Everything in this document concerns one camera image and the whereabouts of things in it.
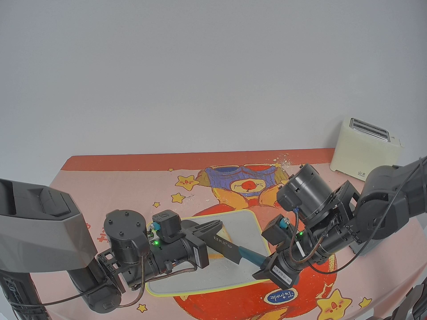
yellow star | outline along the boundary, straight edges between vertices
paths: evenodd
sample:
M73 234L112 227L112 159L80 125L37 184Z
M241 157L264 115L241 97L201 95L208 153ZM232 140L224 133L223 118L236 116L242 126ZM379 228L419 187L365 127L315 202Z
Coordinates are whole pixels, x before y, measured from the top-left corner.
M137 310L140 311L141 313L148 311L146 305L142 305L142 304L139 304Z
M359 303L360 308L365 308L371 303L372 299L363 298L363 301Z
M172 202L173 203L179 203L182 204L182 201L184 200L184 196L181 195L180 193L177 193L176 195L171 195L172 197Z
M194 179L194 175L188 177L183 177L182 175L178 176L178 183L175 186L184 187L187 191L191 191L195 185L200 184L199 181Z
M352 299L343 298L339 289L335 289L327 299L317 300L317 306L322 310L317 320L341 319L352 302Z

toaster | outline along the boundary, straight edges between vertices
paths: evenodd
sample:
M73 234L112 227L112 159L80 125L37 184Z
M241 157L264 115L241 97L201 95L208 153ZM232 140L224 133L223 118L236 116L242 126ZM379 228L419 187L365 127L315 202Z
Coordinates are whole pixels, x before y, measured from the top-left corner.
M399 139L386 129L346 117L330 168L365 181L374 168L395 165L402 149Z

table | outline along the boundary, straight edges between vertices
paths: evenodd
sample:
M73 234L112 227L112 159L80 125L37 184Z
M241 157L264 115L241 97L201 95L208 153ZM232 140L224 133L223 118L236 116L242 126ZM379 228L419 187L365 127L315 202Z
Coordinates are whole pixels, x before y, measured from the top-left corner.
M292 221L293 214L278 206L275 193L278 184L285 182L299 170L300 164L306 162L313 164L332 189L350 180L361 191L363 182L329 169L333 152L333 149L304 149L76 156L64 164L51 186L71 194L100 252L109 247L103 232L105 215L115 209L136 210L147 222L153 214L166 209L176 211L182 218L237 211L240 213L234 213L234 218L242 219L244 216L249 221L252 217L254 224L258 222L261 228L279 213ZM229 235L231 240L235 240L234 234ZM246 240L247 243L238 244L253 242L250 238ZM374 308L375 315L385 316L422 273L427 263L426 249L423 230L413 218L366 257L359 257L338 274L321 275L310 268L305 269L298 285L290 291L279 291L270 281L253 281L249 275L240 284L224 282L218 286L214 283L212 288L206 286L196 291L176 290L177 284L163 289L147 285L148 292L139 304L108 314L91 312L81 299L50 306L48 310L54 320L149 317L174 320L281 320L291 317L338 320L354 319L371 308ZM350 248L345 248L332 256L322 269L340 267L353 255ZM218 260L225 260L219 256L210 253L211 265L204 269L204 274L214 273L218 262L223 262ZM43 302L77 293L65 272L32 276ZM123 295L122 303L133 300L136 295L137 292L129 290Z

cartoon character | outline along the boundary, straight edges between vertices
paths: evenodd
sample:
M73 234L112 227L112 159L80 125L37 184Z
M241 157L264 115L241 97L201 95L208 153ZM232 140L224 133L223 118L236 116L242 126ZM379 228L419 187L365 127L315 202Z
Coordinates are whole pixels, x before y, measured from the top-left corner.
M330 297L317 300L317 305L321 309L317 320L341 319L352 302L352 299L343 298L339 289L335 289Z
M295 222L293 212L283 210L276 201L279 184L286 183L288 179L288 174L277 164L206 168L195 180L199 186L210 187L219 203L195 216L248 209L255 213L262 229L280 213ZM298 228L304 228L302 222ZM319 269L336 269L335 255ZM283 295L277 285L266 281L225 291L176 296L174 299L199 320L281 320L313 310L317 300L329 295L335 279L336 274L319 274L307 268L300 273L300 282L292 290L283 291Z

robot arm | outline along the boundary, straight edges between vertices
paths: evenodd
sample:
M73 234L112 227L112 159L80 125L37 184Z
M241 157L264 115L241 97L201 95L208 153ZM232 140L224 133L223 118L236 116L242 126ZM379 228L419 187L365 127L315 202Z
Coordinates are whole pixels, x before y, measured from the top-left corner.
M104 229L111 248L98 254L70 195L47 186L0 180L0 286L22 320L49 320L45 306L64 300L41 304L30 273L66 270L80 292L68 300L82 297L91 310L108 313L123 307L125 288L119 274L137 290L149 280L209 264L206 243L200 238L217 233L221 221L181 222L171 210L154 215L153 221L159 238L149 240L152 233L147 233L141 214L110 212ZM183 262L194 268L172 272Z
M255 279L270 279L282 289L291 288L299 273L310 266L323 264L329 256L351 242L365 245L382 239L402 228L410 217L427 212L427 158L403 167L380 166L366 179L362 193L345 182L332 191L309 164L290 177L277 193L277 201L286 211L296 214L305 230L290 224L283 216L273 219L262 233L275 253L266 257Z

